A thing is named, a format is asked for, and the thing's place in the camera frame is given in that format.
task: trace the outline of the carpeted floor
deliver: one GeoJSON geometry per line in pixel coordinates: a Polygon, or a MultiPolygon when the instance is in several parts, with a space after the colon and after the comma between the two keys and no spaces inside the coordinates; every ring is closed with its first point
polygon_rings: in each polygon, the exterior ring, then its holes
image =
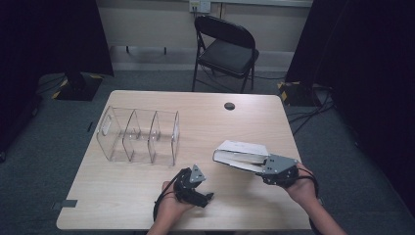
{"type": "MultiPolygon", "coordinates": [[[[0,164],[0,234],[133,234],[133,232],[61,231],[55,202],[67,197],[83,154],[113,90],[188,92],[192,70],[116,71],[106,77],[93,101],[58,101],[51,96],[60,74],[42,77],[44,98],[37,116],[16,139],[0,164]]],[[[210,80],[201,71],[200,77],[210,80]]],[[[278,95],[282,72],[257,72],[254,90],[278,95]]],[[[235,89],[240,83],[232,82],[235,89]]],[[[198,92],[219,92],[197,83],[198,92]]],[[[289,119],[313,107],[286,107],[289,119]]],[[[293,122],[296,131],[304,119],[293,122]]],[[[331,109],[311,118],[295,135],[302,162],[316,175],[326,209],[349,234],[415,234],[415,222],[381,171],[354,145],[349,126],[331,109]]],[[[278,231],[269,234],[312,234],[278,231]]]]}

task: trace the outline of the person's arm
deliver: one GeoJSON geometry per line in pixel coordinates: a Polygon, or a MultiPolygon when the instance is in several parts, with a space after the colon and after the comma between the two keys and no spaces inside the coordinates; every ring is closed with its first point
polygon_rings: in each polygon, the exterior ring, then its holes
{"type": "MultiPolygon", "coordinates": [[[[298,164],[298,168],[305,169],[303,164],[298,164]]],[[[300,176],[307,176],[304,170],[299,170],[300,176]]],[[[297,182],[286,189],[290,197],[298,203],[313,221],[315,227],[322,234],[344,235],[345,231],[340,225],[329,215],[329,213],[320,205],[315,197],[314,183],[310,179],[299,179],[297,182]]]]}
{"type": "MultiPolygon", "coordinates": [[[[168,185],[168,183],[168,181],[165,181],[162,185],[162,190],[168,185]]],[[[177,201],[172,186],[170,186],[165,192],[164,198],[161,200],[156,221],[147,234],[167,234],[171,227],[180,219],[182,214],[193,207],[193,205],[177,201]]]]}

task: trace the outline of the clear acrylic organizer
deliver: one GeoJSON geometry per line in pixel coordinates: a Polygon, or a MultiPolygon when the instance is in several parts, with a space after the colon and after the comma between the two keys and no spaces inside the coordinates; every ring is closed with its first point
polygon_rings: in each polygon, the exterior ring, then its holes
{"type": "Polygon", "coordinates": [[[173,166],[179,114],[109,106],[96,135],[110,162],[173,166]]]}

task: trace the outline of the black curtain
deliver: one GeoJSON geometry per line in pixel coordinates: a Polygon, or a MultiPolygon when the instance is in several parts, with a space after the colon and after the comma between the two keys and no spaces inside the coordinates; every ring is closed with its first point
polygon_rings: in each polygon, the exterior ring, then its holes
{"type": "Polygon", "coordinates": [[[287,79],[333,88],[359,148],[415,215],[414,12],[413,1],[314,0],[287,79]]]}
{"type": "Polygon", "coordinates": [[[1,1],[0,151],[39,78],[66,70],[114,75],[95,0],[1,1]]]}

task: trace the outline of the cable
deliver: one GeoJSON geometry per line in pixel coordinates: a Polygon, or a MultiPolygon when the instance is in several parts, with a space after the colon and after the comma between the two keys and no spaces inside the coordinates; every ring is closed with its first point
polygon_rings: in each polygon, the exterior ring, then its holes
{"type": "MultiPolygon", "coordinates": [[[[312,174],[309,170],[306,170],[306,169],[303,169],[303,168],[298,168],[298,169],[307,172],[309,175],[299,176],[296,180],[310,179],[314,183],[315,197],[319,200],[318,194],[319,194],[320,189],[319,189],[319,185],[318,185],[317,179],[315,178],[314,174],[312,174]]],[[[310,217],[308,218],[308,221],[310,223],[311,229],[314,232],[314,234],[322,235],[322,233],[317,229],[317,227],[315,226],[314,222],[311,220],[310,217]]]]}
{"type": "Polygon", "coordinates": [[[294,119],[291,119],[291,120],[289,120],[289,123],[293,123],[293,122],[295,122],[295,121],[297,121],[297,120],[300,120],[300,119],[302,119],[302,118],[306,118],[306,120],[293,132],[293,135],[296,135],[297,134],[297,132],[299,132],[300,131],[300,129],[312,118],[312,117],[314,117],[315,115],[317,115],[317,114],[322,114],[322,113],[324,113],[324,112],[327,112],[327,111],[329,111],[330,109],[332,109],[333,107],[334,107],[334,104],[333,104],[333,102],[328,102],[328,99],[329,99],[329,95],[330,95],[330,92],[331,90],[329,89],[328,90],[328,92],[327,92],[327,94],[326,94],[326,98],[324,99],[324,102],[323,102],[323,104],[320,106],[320,107],[318,107],[317,109],[315,109],[314,111],[312,111],[312,112],[310,112],[310,113],[304,113],[304,114],[302,114],[300,117],[296,117],[296,118],[294,118],[294,119]]]}
{"type": "Polygon", "coordinates": [[[198,7],[192,7],[193,18],[196,19],[198,17],[198,7]]]}
{"type": "MultiPolygon", "coordinates": [[[[224,7],[223,7],[223,3],[220,3],[220,9],[224,9],[224,7]]],[[[220,13],[220,15],[219,15],[219,18],[220,19],[222,19],[222,12],[223,12],[223,10],[221,10],[221,11],[219,11],[220,13]]]]}
{"type": "MultiPolygon", "coordinates": [[[[222,85],[222,84],[220,84],[219,82],[217,82],[216,80],[214,80],[209,74],[208,74],[208,72],[207,72],[207,70],[206,70],[206,68],[204,67],[204,66],[202,66],[201,65],[201,67],[202,67],[202,70],[205,72],[205,74],[207,75],[207,77],[210,79],[210,81],[212,81],[213,83],[215,83],[216,85],[218,85],[218,86],[220,86],[222,89],[225,89],[225,90],[229,90],[229,91],[232,91],[232,92],[236,92],[235,90],[232,90],[231,88],[229,88],[229,87],[226,87],[225,85],[222,85]]],[[[210,87],[212,87],[212,88],[214,88],[214,89],[216,89],[216,90],[218,90],[218,91],[222,91],[221,89],[219,89],[219,88],[217,88],[217,87],[214,87],[214,86],[211,86],[211,85],[208,85],[208,86],[210,86],[210,87]]]]}
{"type": "Polygon", "coordinates": [[[294,116],[294,115],[307,115],[309,112],[299,112],[299,113],[293,113],[293,114],[287,114],[287,117],[294,116]]]}
{"type": "Polygon", "coordinates": [[[40,86],[43,86],[43,85],[45,85],[45,84],[47,84],[49,82],[55,81],[55,80],[57,80],[59,78],[61,79],[57,84],[55,84],[55,85],[53,85],[53,86],[51,86],[49,88],[46,88],[46,89],[44,89],[42,91],[36,92],[36,94],[37,95],[40,95],[40,94],[45,93],[46,91],[49,91],[49,90],[52,90],[52,89],[56,88],[57,86],[59,86],[60,84],[62,84],[62,82],[65,80],[65,77],[66,77],[65,75],[62,75],[62,76],[56,77],[56,78],[54,78],[54,79],[52,79],[50,81],[47,81],[47,82],[44,82],[44,83],[40,84],[39,87],[38,87],[38,89],[40,88],[40,86]]]}
{"type": "Polygon", "coordinates": [[[186,169],[181,169],[176,176],[174,176],[170,182],[167,184],[167,186],[162,190],[162,192],[160,193],[159,197],[157,198],[157,200],[155,201],[155,207],[153,209],[153,220],[156,221],[156,217],[157,217],[157,213],[159,211],[159,206],[161,203],[161,200],[164,198],[165,195],[169,194],[169,193],[173,193],[173,192],[168,192],[165,194],[165,191],[168,190],[168,188],[171,186],[172,183],[174,183],[174,181],[177,179],[177,177],[179,175],[181,175],[186,169]]]}
{"type": "Polygon", "coordinates": [[[264,76],[257,76],[255,75],[254,78],[259,78],[259,79],[265,79],[265,80],[281,80],[281,79],[285,79],[285,76],[282,77],[264,77],[264,76]]]}

